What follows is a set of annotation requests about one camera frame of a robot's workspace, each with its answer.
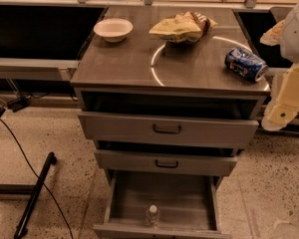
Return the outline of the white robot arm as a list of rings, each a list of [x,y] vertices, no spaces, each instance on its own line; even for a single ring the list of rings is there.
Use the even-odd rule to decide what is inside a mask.
[[[288,13],[280,37],[281,56],[293,63],[283,74],[276,74],[261,125],[277,131],[299,114],[299,3]]]

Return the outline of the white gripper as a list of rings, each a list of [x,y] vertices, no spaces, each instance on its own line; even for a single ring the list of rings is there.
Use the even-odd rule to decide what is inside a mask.
[[[265,32],[260,43],[267,46],[280,44],[285,21],[282,20]],[[261,121],[267,131],[277,131],[288,125],[299,113],[299,64],[294,64],[282,75],[282,85],[276,101],[265,108]]]

